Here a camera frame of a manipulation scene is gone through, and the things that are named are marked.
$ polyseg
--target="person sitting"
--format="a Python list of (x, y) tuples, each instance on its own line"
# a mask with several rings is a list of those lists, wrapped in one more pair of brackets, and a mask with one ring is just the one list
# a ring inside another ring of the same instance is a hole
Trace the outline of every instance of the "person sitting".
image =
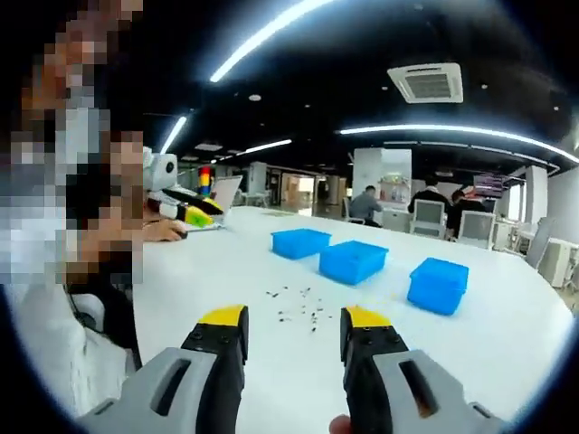
[(463, 211), (486, 212), (484, 205), (478, 201), (470, 201), (465, 198), (462, 190), (457, 190), (452, 194), (452, 207), (449, 212), (449, 218), (446, 221), (448, 236), (456, 238), (459, 236), (460, 220)]
[(354, 219), (364, 219), (366, 226), (373, 228), (381, 228), (378, 223), (374, 221), (374, 211), (381, 212), (382, 206), (375, 199), (376, 189), (373, 185), (368, 185), (365, 191), (358, 195), (350, 204), (350, 217)]
[(451, 204), (449, 203), (449, 200), (446, 197), (440, 194), (438, 188), (436, 188), (436, 184), (438, 183), (436, 178), (433, 176), (428, 176), (426, 177), (424, 182), (426, 183), (426, 188), (413, 196), (412, 200), (410, 201), (410, 204), (408, 205), (408, 212), (410, 214), (414, 213), (414, 202), (416, 201), (416, 199), (420, 199), (422, 201), (433, 201), (444, 203), (444, 212), (448, 214), (449, 210), (451, 209)]

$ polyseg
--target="white table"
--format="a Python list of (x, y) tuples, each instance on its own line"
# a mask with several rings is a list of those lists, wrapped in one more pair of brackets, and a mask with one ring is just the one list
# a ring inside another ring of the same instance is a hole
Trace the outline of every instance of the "white table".
[[(521, 258), (352, 223), (269, 213), (234, 208), (230, 230), (146, 245), (145, 284), (134, 288), (144, 363), (168, 346), (179, 346), (204, 313), (234, 303), (249, 306), (238, 433), (319, 434), (327, 432), (333, 417), (347, 413), (339, 314), (341, 307), (354, 304), (388, 316), (409, 347), (423, 349), (463, 383), (468, 401), (480, 401), (507, 420), (551, 372), (573, 319)], [(332, 243), (356, 239), (390, 248), (384, 271), (351, 288), (320, 276), (317, 256), (290, 261), (269, 252), (272, 231), (299, 227), (330, 232)], [(424, 312), (405, 300), (408, 275), (428, 256), (470, 267), (468, 289), (454, 316)], [(311, 290), (303, 297), (300, 291), (306, 288)], [(324, 310), (312, 333), (311, 312), (318, 307)]]

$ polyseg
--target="colorful toy tower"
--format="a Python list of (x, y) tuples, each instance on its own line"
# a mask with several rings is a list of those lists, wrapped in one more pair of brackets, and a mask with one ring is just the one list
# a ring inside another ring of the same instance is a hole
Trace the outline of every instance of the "colorful toy tower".
[(205, 166), (199, 168), (199, 194), (209, 196), (211, 188), (211, 167)]

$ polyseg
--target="computer screen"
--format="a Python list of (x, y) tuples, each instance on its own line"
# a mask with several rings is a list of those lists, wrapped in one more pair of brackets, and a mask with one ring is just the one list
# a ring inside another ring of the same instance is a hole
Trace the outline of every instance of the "computer screen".
[(474, 193), (481, 197), (503, 196), (503, 177), (501, 175), (475, 175)]

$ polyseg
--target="white robot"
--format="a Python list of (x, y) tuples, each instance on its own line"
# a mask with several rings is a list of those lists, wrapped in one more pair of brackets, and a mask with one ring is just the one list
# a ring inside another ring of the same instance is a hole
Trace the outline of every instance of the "white robot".
[(143, 186), (147, 205), (169, 219), (204, 227), (223, 216), (216, 202), (178, 184), (173, 154), (154, 154), (150, 147), (143, 147)]

